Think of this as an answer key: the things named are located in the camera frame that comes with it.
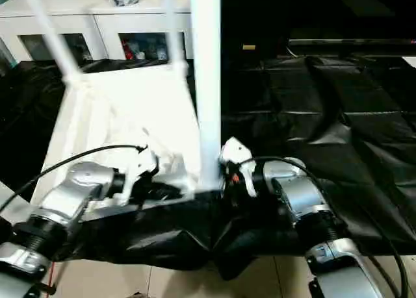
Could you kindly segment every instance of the black plastic sheet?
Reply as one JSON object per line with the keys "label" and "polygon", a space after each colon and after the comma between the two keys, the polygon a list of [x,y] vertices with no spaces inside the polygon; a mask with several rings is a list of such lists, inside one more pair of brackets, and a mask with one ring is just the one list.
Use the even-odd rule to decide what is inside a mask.
{"label": "black plastic sheet", "polygon": [[[83,69],[152,64],[103,60]],[[414,254],[415,82],[416,70],[400,58],[227,64],[222,139],[235,136],[254,155],[302,159],[322,180],[327,200],[363,253],[391,251],[358,205],[400,253]],[[188,83],[194,97],[192,66]],[[64,87],[56,66],[34,62],[21,63],[0,85],[0,179],[16,189],[42,167]],[[201,193],[195,201],[84,223],[58,259],[172,269],[198,269],[212,260],[230,279],[256,256],[301,254],[302,245],[277,205],[236,212],[218,193]]]}

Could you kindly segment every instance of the white metal frame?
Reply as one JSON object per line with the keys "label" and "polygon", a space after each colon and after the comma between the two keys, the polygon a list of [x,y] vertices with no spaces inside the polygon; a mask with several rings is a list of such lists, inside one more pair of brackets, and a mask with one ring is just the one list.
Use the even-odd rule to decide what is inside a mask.
{"label": "white metal frame", "polygon": [[[88,87],[88,81],[79,72],[62,37],[57,35],[40,0],[27,1],[43,28],[46,43],[63,73],[64,80],[68,83],[63,105],[65,106],[65,102],[69,98],[75,102],[74,105],[71,105],[73,110],[70,117],[62,118],[61,110],[57,119],[57,125],[62,125],[63,122],[69,120],[68,129],[63,133],[65,139],[62,148],[62,157],[67,157],[75,145],[78,123],[81,122],[81,99],[85,96],[83,88]],[[201,142],[200,190],[213,190],[220,187],[218,161],[220,154],[220,0],[191,0],[191,7],[192,35],[196,51],[195,76]],[[164,22],[161,24],[164,24],[168,33],[168,53],[172,64],[172,73],[177,73],[177,76],[180,77],[180,74],[185,72],[183,71],[183,53],[177,30],[189,28],[189,24],[177,25],[178,19],[170,0],[164,0],[164,9],[166,14],[162,17],[164,19],[161,22]],[[55,182],[62,179],[61,177],[58,176]]]}

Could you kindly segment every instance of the robotic arm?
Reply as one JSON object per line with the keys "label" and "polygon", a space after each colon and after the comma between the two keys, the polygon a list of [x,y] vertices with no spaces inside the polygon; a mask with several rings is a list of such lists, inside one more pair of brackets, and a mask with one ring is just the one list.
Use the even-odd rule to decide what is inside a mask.
{"label": "robotic arm", "polygon": [[125,176],[92,162],[73,165],[9,241],[0,245],[0,297],[39,297],[53,257],[76,233],[90,201],[123,190]]}
{"label": "robotic arm", "polygon": [[222,150],[228,187],[234,205],[264,194],[276,195],[285,205],[314,274],[309,290],[314,298],[383,297],[346,225],[331,210],[321,189],[297,158],[254,162],[250,150],[230,139]]}

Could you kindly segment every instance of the cable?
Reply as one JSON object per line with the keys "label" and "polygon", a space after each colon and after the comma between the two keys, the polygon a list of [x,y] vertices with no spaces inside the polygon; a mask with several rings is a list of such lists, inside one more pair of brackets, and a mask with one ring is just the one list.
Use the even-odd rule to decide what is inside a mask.
{"label": "cable", "polygon": [[398,289],[396,287],[396,284],[391,279],[390,275],[387,273],[387,271],[383,268],[381,263],[374,257],[374,256],[368,256],[369,260],[373,264],[374,267],[377,268],[377,270],[380,272],[382,277],[384,278],[387,285],[389,285],[391,292],[393,293],[393,296],[395,298],[400,298],[400,293],[398,292]]}
{"label": "cable", "polygon": [[51,269],[49,270],[49,282],[47,285],[52,287],[52,280],[53,280],[53,271],[55,270],[55,263],[52,262]]}
{"label": "cable", "polygon": [[294,58],[298,58],[299,56],[296,55],[295,53],[293,53],[293,51],[291,51],[291,49],[289,48],[289,46],[286,46],[286,50],[291,54],[292,57]]}
{"label": "cable", "polygon": [[380,233],[382,238],[389,244],[390,249],[393,252],[393,256],[397,263],[397,268],[400,273],[400,298],[408,298],[409,297],[409,280],[408,280],[408,274],[406,272],[406,268],[404,267],[402,257],[398,254],[398,251],[396,250],[396,247],[393,245],[393,242],[390,240],[390,238],[387,236],[387,234],[384,232],[383,227],[373,218],[373,216],[369,213],[367,209],[361,206],[361,204],[357,204],[360,206],[361,210],[367,215],[367,217],[370,219],[372,224],[376,227],[377,231]]}
{"label": "cable", "polygon": [[69,162],[72,162],[73,160],[77,160],[78,158],[84,157],[86,155],[92,154],[92,153],[96,153],[96,152],[100,152],[100,151],[104,151],[104,150],[109,150],[109,149],[136,149],[137,151],[141,152],[143,151],[142,147],[139,147],[137,145],[131,145],[131,144],[115,144],[115,145],[106,145],[105,147],[97,147],[96,149],[92,149],[89,151],[85,151],[82,153],[79,153],[77,155],[71,156],[61,162],[59,162],[58,164],[55,164],[47,169],[45,169],[43,172],[41,172],[39,175],[33,177],[30,181],[26,182],[21,188],[17,189],[4,203],[3,205],[1,205],[0,207],[0,214],[1,212],[14,200],[14,198],[18,195],[20,195],[21,193],[23,193],[29,186],[31,186],[32,184],[34,184],[38,179],[42,178],[44,175],[46,175],[47,173],[50,173],[51,171],[59,168],[60,166],[63,166]]}
{"label": "cable", "polygon": [[[308,169],[306,169],[305,167],[303,167],[302,165],[289,160],[287,158],[282,158],[279,156],[255,156],[252,158],[249,158],[247,160],[243,160],[242,162],[238,163],[237,165],[240,167],[241,165],[245,164],[245,163],[249,163],[249,162],[255,162],[256,160],[280,160],[282,162],[291,164],[297,168],[299,168],[300,170],[302,170],[313,182],[313,184],[322,192],[322,194],[324,194],[325,196],[325,191],[324,188],[322,187],[321,182],[319,181],[318,178],[316,178],[316,176],[310,172]],[[359,202],[357,202],[357,200],[354,198],[356,205],[358,205],[360,207],[360,209],[365,213],[365,215],[368,217],[368,219],[372,222],[372,224],[376,227],[377,231],[380,233],[380,236],[387,242],[387,244],[389,245],[390,249],[393,252],[393,256],[396,260],[397,263],[397,268],[400,272],[400,281],[401,281],[401,291],[400,291],[400,295],[397,296],[399,298],[408,298],[409,295],[409,280],[408,280],[408,274],[406,272],[406,268],[404,267],[402,258],[400,257],[400,255],[398,254],[398,251],[396,250],[396,247],[393,245],[393,242],[390,240],[390,238],[387,236],[387,234],[384,232],[383,227],[373,218],[373,216],[370,214],[370,212],[364,208]],[[389,285],[389,287],[391,288],[391,291],[393,292],[393,294],[398,294],[397,289],[396,291],[394,290],[395,286],[391,286],[391,284],[394,285],[393,281],[391,280],[391,277],[388,276],[387,272],[384,271],[383,267],[379,264],[379,267],[383,270],[379,269],[379,267],[375,264],[376,268],[380,271],[380,273],[382,274],[382,277],[385,279],[386,283]]]}

